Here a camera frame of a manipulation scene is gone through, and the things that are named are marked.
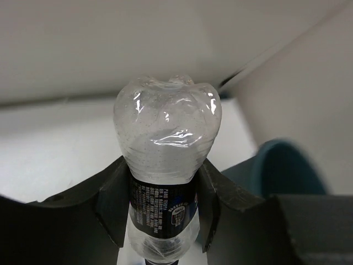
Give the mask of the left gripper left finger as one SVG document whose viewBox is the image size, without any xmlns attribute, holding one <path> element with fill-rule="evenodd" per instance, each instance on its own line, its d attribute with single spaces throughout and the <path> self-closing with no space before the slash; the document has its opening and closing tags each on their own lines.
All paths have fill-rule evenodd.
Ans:
<svg viewBox="0 0 353 265">
<path fill-rule="evenodd" d="M 43 202 L 1 196 L 1 263 L 116 264 L 128 209 L 123 157 Z"/>
</svg>

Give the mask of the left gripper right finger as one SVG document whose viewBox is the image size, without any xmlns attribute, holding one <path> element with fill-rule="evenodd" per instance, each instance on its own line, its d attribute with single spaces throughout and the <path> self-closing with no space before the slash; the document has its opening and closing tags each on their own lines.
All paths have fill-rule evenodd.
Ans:
<svg viewBox="0 0 353 265">
<path fill-rule="evenodd" d="M 351 264 L 352 197 L 252 195 L 205 161 L 197 173 L 208 264 Z"/>
</svg>

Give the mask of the black label plastic bottle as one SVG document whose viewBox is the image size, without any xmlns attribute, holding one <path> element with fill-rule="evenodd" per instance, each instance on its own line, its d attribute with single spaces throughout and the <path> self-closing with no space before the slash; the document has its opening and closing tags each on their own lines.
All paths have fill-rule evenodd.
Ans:
<svg viewBox="0 0 353 265">
<path fill-rule="evenodd" d="M 195 174 L 219 132 L 222 106 L 187 75 L 142 76 L 117 95 L 114 125 L 130 169 L 127 235 L 146 264 L 176 264 L 200 231 Z"/>
</svg>

